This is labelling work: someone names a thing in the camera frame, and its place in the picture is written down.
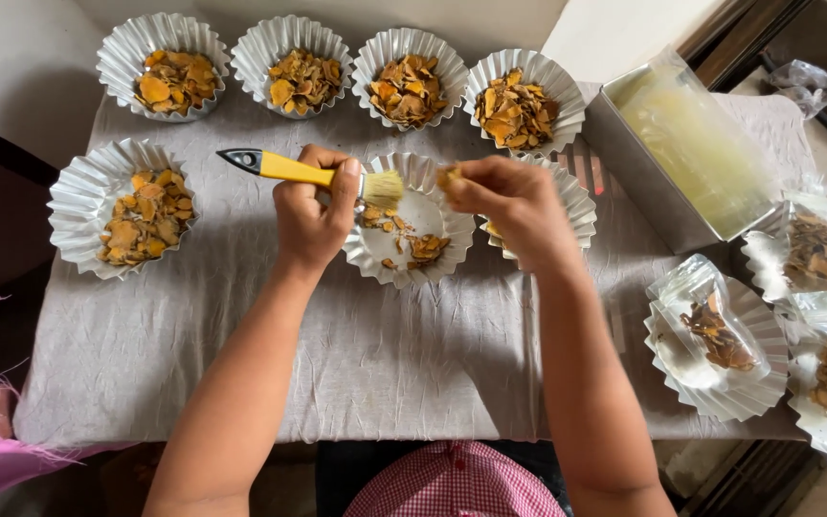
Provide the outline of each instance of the white tablecloth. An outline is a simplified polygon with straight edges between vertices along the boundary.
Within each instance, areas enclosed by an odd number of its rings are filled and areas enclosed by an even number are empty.
[[[180,251],[125,281],[80,275],[75,264],[54,260],[14,419],[20,440],[52,447],[167,440],[276,255],[275,182],[228,166],[215,151],[258,147],[296,157],[314,143],[364,161],[414,152],[445,163],[496,152],[461,111],[436,128],[392,135],[352,97],[297,122],[238,88],[226,95],[192,124],[157,123],[102,102],[89,148],[127,137],[167,146],[187,161],[202,219]],[[812,169],[792,103],[720,100],[782,171]],[[662,384],[643,344],[644,288],[683,258],[671,255],[581,141],[560,160],[593,191],[598,233],[589,265],[652,437],[800,437],[784,405],[719,423],[698,417]],[[530,283],[482,232],[475,243],[454,275],[400,291],[360,277],[343,253],[335,259],[305,314],[280,441],[548,437]],[[707,253],[726,264],[728,247],[715,248]]]

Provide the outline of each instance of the silver foil cup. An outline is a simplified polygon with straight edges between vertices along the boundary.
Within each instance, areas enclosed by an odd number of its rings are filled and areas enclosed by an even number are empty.
[[[761,346],[771,371],[761,380],[735,389],[718,389],[716,371],[702,356],[694,357],[659,311],[649,304],[653,315],[643,322],[649,330],[644,340],[655,353],[652,364],[665,373],[665,385],[678,392],[679,402],[694,405],[699,415],[719,421],[743,421],[764,415],[787,389],[787,335],[781,321],[762,299],[742,282],[726,277],[729,308],[739,316]]]
[[[50,187],[53,201],[47,206],[53,209],[50,225],[53,235],[50,242],[60,250],[60,257],[74,262],[78,272],[94,271],[100,279],[118,277],[124,280],[131,271],[141,272],[143,268],[163,259],[167,253],[177,251],[184,242],[190,228],[200,218],[197,196],[187,189],[193,200],[193,217],[185,222],[180,242],[166,248],[160,257],[144,260],[135,266],[114,266],[96,254],[104,246],[100,236],[110,221],[117,198],[132,194],[132,175],[143,170],[161,172],[171,169],[184,177],[187,172],[181,167],[184,162],[175,161],[175,156],[164,147],[153,146],[149,141],[135,142],[128,138],[123,142],[111,142],[95,149],[84,157],[75,157],[69,167],[60,171],[60,178]]]
[[[818,338],[802,336],[790,348],[793,359],[789,363],[790,378],[787,388],[793,396],[787,402],[799,414],[797,427],[810,435],[812,448],[827,454],[827,412],[810,399],[810,389],[818,382],[816,369],[822,343]]]
[[[271,101],[269,70],[279,60],[289,55],[293,49],[305,49],[314,57],[335,59],[340,62],[340,87],[337,93],[324,102],[317,111],[308,110],[304,115],[293,110],[287,113],[282,106]],[[321,23],[309,18],[295,15],[265,19],[248,29],[247,34],[238,39],[232,48],[232,67],[235,79],[242,81],[242,88],[254,97],[254,100],[273,112],[280,113],[287,119],[305,120],[320,115],[332,108],[338,99],[350,88],[350,49],[343,43],[343,38],[333,30],[322,27]]]
[[[428,123],[418,128],[393,123],[369,100],[372,97],[369,82],[378,78],[388,62],[399,60],[407,54],[438,59],[433,71],[439,79],[439,98],[448,101],[448,105],[441,112],[436,113]],[[353,60],[353,66],[353,93],[359,97],[361,108],[368,110],[373,119],[380,119],[381,125],[386,128],[394,127],[399,131],[411,128],[419,131],[426,126],[437,126],[442,119],[450,118],[455,113],[455,108],[461,106],[461,98],[465,95],[465,85],[468,82],[468,68],[455,49],[435,34],[420,29],[389,29],[376,34],[375,38],[366,41],[365,47],[359,49],[359,57]]]
[[[522,84],[539,85],[544,87],[544,94],[557,101],[559,111],[557,119],[551,125],[554,137],[545,144],[527,151],[516,151],[506,146],[496,146],[497,149],[508,149],[513,156],[527,153],[531,157],[544,158],[552,151],[558,153],[567,144],[572,144],[573,138],[580,133],[582,121],[585,120],[585,102],[582,101],[580,88],[576,81],[567,74],[560,65],[549,57],[535,51],[525,49],[508,49],[492,53],[481,59],[470,69],[468,85],[465,88],[465,112],[470,115],[470,124],[481,128],[481,123],[474,118],[477,95],[490,87],[492,79],[506,77],[513,68],[522,69]],[[496,140],[481,128],[481,136],[487,140]]]
[[[580,186],[580,181],[570,175],[566,168],[562,168],[557,162],[551,162],[547,158],[534,158],[529,155],[522,155],[521,157],[512,157],[511,159],[517,162],[527,163],[532,166],[543,167],[550,171],[554,178],[554,185],[557,186],[557,192],[560,196],[560,202],[563,204],[564,210],[567,211],[567,217],[570,218],[570,226],[573,227],[573,234],[576,235],[576,240],[579,241],[580,247],[591,247],[592,236],[595,235],[595,221],[598,216],[595,214],[595,202],[589,197],[589,191]],[[485,222],[480,226],[481,230],[487,231],[487,223],[490,220],[486,215],[481,214]],[[515,253],[503,247],[503,240],[498,236],[489,235],[487,241],[491,246],[499,247],[503,250],[503,258],[510,260],[518,260]]]
[[[364,277],[375,277],[381,284],[392,282],[398,289],[409,283],[423,285],[428,281],[439,281],[444,275],[453,274],[455,267],[465,262],[468,248],[473,244],[476,228],[470,214],[459,214],[447,203],[446,196],[436,186],[437,163],[427,157],[411,153],[392,153],[377,157],[364,169],[368,173],[396,170],[404,183],[404,196],[398,203],[398,216],[412,225],[412,235],[433,234],[451,239],[443,248],[442,255],[429,266],[407,269],[410,258],[409,243],[404,244],[404,253],[397,252],[394,240],[397,234],[385,233],[379,228],[364,228],[359,216],[365,209],[357,207],[357,224],[346,237],[343,251],[346,261],[359,266]],[[393,270],[381,262],[391,259],[398,264]]]
[[[155,113],[143,106],[133,95],[136,77],[145,73],[145,58],[154,51],[201,53],[212,61],[212,71],[219,77],[220,86],[213,90],[210,99],[203,100],[201,108],[188,108],[187,115],[178,112]],[[225,53],[225,43],[210,26],[197,18],[181,14],[145,15],[131,18],[104,39],[98,51],[98,80],[108,88],[108,95],[117,98],[120,106],[129,106],[133,113],[163,123],[192,123],[215,110],[225,93],[224,78],[229,75],[225,67],[231,61]]]

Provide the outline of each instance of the hand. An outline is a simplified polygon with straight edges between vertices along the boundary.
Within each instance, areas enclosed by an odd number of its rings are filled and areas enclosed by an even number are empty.
[[[462,180],[447,189],[452,209],[486,214],[523,270],[542,274],[582,265],[579,244],[547,169],[503,157],[459,166]]]
[[[320,276],[353,227],[360,165],[355,158],[314,144],[302,148],[299,161],[318,169],[337,169],[331,206],[316,201],[318,188],[309,183],[283,181],[273,187],[279,231],[277,263]]]

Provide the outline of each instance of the pink checkered shirt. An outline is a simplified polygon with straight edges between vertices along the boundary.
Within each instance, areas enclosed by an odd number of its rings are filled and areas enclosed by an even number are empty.
[[[548,489],[479,441],[436,441],[358,493],[344,517],[563,517]]]

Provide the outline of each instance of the pastry brush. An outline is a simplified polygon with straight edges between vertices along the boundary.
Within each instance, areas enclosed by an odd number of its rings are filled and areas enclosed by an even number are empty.
[[[307,166],[295,160],[270,153],[270,151],[226,149],[225,151],[217,151],[216,154],[236,166],[236,168],[264,178],[314,183],[328,189],[334,181],[335,171]],[[389,170],[363,174],[359,179],[357,198],[381,208],[397,208],[403,190],[401,177],[398,176],[397,171]]]

